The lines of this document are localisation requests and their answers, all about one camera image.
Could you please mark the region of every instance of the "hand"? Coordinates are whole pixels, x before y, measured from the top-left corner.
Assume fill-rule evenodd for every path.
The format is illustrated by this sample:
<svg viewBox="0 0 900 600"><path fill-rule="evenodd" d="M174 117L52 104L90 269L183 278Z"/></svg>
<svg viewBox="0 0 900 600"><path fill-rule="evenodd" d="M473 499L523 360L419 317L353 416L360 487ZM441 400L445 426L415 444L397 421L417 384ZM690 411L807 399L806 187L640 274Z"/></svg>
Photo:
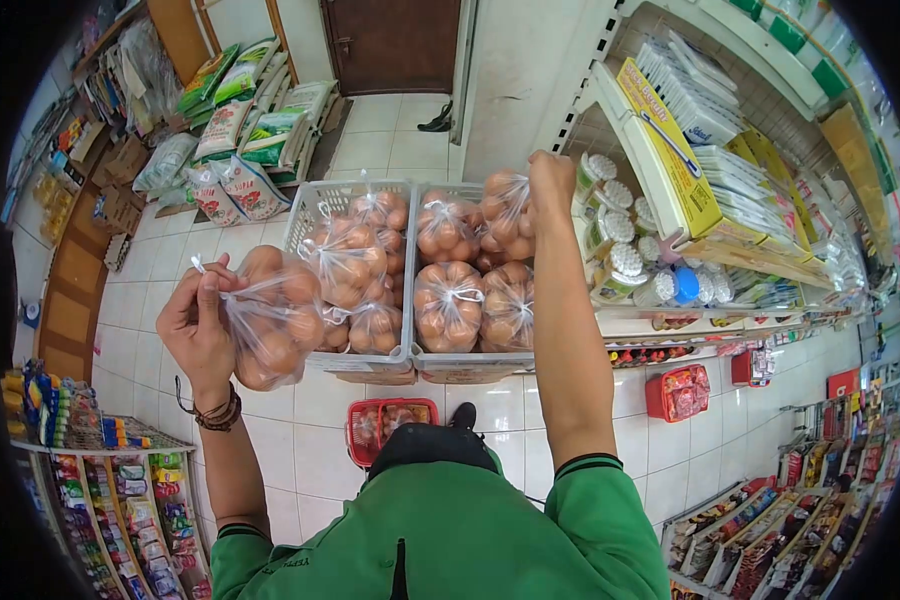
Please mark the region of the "hand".
<svg viewBox="0 0 900 600"><path fill-rule="evenodd" d="M538 224L551 219L569 220L577 169L567 156L537 150L529 159L529 197L539 218Z"/></svg>
<svg viewBox="0 0 900 600"><path fill-rule="evenodd" d="M221 306L220 292L246 287L235 272L228 270L230 256L224 253L217 262L203 265L201 273L188 269L156 318L156 331L190 379L193 401L210 405L206 411L225 402L228 382L236 366L236 348L225 327L227 315Z"/></svg>

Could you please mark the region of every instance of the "doorway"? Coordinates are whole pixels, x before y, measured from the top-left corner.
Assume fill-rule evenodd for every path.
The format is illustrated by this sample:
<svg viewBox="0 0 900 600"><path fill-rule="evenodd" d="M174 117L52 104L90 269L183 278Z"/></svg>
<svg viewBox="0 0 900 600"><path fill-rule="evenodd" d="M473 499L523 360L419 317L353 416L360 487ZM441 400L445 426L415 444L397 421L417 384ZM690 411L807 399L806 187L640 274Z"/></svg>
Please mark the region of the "doorway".
<svg viewBox="0 0 900 600"><path fill-rule="evenodd" d="M453 92L461 0L321 0L344 96Z"/></svg>

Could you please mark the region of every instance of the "green shirt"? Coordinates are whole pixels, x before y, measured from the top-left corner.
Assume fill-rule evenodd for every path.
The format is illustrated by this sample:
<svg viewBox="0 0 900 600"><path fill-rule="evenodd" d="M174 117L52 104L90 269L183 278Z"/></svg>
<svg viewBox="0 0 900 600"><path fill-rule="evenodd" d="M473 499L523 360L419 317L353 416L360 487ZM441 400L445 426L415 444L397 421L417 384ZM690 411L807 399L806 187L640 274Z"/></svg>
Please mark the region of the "green shirt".
<svg viewBox="0 0 900 600"><path fill-rule="evenodd" d="M302 546L274 546L251 526L225 526L211 552L213 598L386 599L398 553L408 598L670 592L633 480L600 454L560 468L544 512L492 471L426 462L366 483L343 503L343 516Z"/></svg>

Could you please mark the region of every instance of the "person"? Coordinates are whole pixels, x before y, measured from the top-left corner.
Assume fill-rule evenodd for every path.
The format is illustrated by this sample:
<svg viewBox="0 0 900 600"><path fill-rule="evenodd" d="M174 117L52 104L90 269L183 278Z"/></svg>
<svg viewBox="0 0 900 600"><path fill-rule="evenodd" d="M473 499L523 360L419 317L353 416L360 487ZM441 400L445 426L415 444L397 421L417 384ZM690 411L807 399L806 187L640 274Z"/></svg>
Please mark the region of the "person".
<svg viewBox="0 0 900 600"><path fill-rule="evenodd" d="M398 428L342 516L300 546L274 546L218 294L246 282L226 255L184 275L157 331L192 383L216 516L215 599L670 596L657 536L615 456L612 366L570 218L574 184L569 158L529 158L533 354L553 463L542 512L472 431L471 404L450 427Z"/></svg>

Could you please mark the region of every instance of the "blue lid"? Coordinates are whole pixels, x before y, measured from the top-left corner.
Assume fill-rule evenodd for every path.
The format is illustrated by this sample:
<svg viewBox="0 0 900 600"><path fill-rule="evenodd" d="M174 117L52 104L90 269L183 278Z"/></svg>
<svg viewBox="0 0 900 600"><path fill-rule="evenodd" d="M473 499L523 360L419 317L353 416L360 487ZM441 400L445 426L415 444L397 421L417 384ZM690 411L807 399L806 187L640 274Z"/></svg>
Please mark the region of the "blue lid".
<svg viewBox="0 0 900 600"><path fill-rule="evenodd" d="M673 277L676 279L676 294L673 296L673 301L678 305L694 302L697 295L700 294L700 282L693 269L677 267L673 270Z"/></svg>

